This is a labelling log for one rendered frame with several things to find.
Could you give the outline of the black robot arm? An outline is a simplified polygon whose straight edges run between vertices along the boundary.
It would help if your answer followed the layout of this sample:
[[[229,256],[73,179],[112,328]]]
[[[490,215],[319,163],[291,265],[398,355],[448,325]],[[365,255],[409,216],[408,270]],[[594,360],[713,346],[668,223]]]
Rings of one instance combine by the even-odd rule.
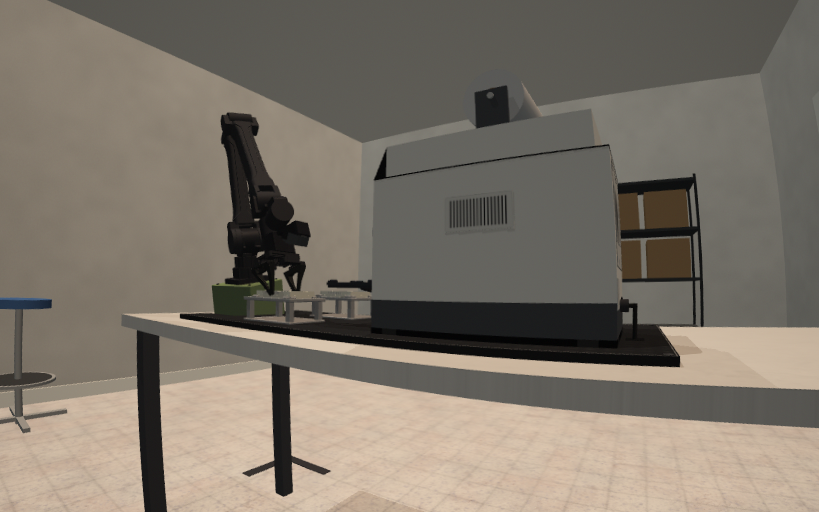
[[[258,252],[264,251],[264,235],[268,234],[264,236],[266,252],[296,253],[294,245],[307,247],[310,230],[306,222],[295,220],[288,224],[294,208],[287,197],[281,196],[265,169],[254,139],[259,129],[256,117],[227,112],[221,116],[221,128],[233,207],[233,222],[227,224],[228,248],[230,254],[238,256],[234,257],[233,278],[226,278],[225,284],[256,283],[259,281],[251,267]]]

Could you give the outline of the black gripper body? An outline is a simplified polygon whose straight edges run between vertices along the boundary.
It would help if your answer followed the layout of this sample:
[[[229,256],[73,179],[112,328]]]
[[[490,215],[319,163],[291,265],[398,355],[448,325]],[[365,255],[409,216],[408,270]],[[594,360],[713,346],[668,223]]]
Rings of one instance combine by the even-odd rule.
[[[268,234],[266,234],[266,235],[268,235]],[[264,235],[264,236],[266,236],[266,235]],[[297,266],[300,263],[305,264],[304,261],[300,261],[299,254],[279,252],[279,251],[268,251],[268,252],[266,252],[264,236],[262,238],[264,254],[259,256],[256,259],[254,259],[255,265],[252,266],[251,269],[253,269],[253,268],[257,267],[258,265],[260,265],[260,264],[262,264],[262,263],[264,263],[266,261],[269,261],[269,260],[275,262],[275,270],[277,269],[277,266],[282,266],[283,268],[285,268],[285,267],[287,267],[289,265],[292,265],[292,266],[289,267],[289,269],[291,269],[291,268]]]

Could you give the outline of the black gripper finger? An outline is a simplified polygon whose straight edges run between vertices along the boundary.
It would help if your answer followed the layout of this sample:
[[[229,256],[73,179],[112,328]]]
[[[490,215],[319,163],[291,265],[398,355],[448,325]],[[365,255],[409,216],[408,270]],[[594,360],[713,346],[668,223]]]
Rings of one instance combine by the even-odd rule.
[[[269,288],[268,284],[266,283],[264,277],[262,276],[262,274],[264,272],[266,272],[266,271],[268,273],[270,288]],[[258,265],[257,267],[251,269],[251,272],[257,278],[257,280],[262,284],[262,286],[265,288],[265,290],[267,291],[269,296],[274,295],[275,262],[270,261],[270,260],[266,261],[266,262]]]
[[[306,268],[306,264],[300,263],[297,266],[295,266],[295,267],[293,267],[293,268],[291,268],[288,271],[283,273],[292,291],[300,291],[301,282],[302,282],[302,279],[303,279],[305,268]],[[293,276],[297,272],[298,272],[297,287],[295,287],[294,281],[293,281]]]

